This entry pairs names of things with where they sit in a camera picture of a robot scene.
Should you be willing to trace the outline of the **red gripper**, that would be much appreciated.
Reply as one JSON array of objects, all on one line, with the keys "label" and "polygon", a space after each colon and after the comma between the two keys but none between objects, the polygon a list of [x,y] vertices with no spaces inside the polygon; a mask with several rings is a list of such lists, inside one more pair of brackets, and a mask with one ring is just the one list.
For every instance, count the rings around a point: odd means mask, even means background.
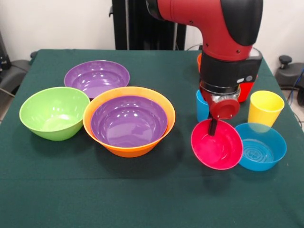
[{"label": "red gripper", "polygon": [[202,90],[202,96],[209,105],[209,112],[213,117],[209,125],[209,135],[214,136],[218,124],[217,119],[231,119],[240,110],[238,97],[240,90],[231,94],[215,94]]}]

